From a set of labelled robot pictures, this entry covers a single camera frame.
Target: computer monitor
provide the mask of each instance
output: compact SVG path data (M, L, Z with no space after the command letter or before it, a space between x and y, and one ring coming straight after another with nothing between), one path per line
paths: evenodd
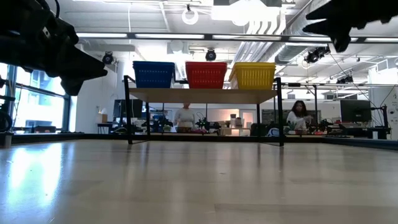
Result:
M368 122L372 120L371 102L367 100L341 100L341 122Z
M142 100L130 100L130 105L132 107L130 117L141 118L142 117ZM113 105L113 117L114 118L125 118L126 113L126 100L115 100Z

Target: plastic basket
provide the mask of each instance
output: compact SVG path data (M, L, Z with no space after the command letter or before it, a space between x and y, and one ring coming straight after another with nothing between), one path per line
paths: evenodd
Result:
M231 88L240 90L271 90L275 70L275 63L237 62L229 76Z
M175 64L171 62L132 63L137 88L170 88Z
M187 62L185 69L189 88L223 88L227 70L225 62Z

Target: dark hair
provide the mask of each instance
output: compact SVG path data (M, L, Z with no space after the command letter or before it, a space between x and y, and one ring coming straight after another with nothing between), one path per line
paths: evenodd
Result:
M296 107L297 107L297 105L298 105L299 103L303 106L303 109L301 110L301 112L298 112L298 111L296 110ZM299 118L302 118L302 117L305 117L305 116L308 115L308 113L307 113L307 107L305 107L305 103L304 103L304 101L302 101L302 100L297 100L297 101L294 103L293 108L292 108L292 111L294 112L294 114L296 115L296 117L299 117Z

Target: yellow basket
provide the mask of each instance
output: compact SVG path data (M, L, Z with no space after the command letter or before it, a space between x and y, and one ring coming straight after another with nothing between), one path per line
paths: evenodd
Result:
M271 90L276 65L265 62L237 62L229 76L232 89Z

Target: red basket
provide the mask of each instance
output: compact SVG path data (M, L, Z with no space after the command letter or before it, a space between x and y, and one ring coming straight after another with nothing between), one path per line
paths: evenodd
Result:
M227 70L225 62L187 62L189 88L222 89Z

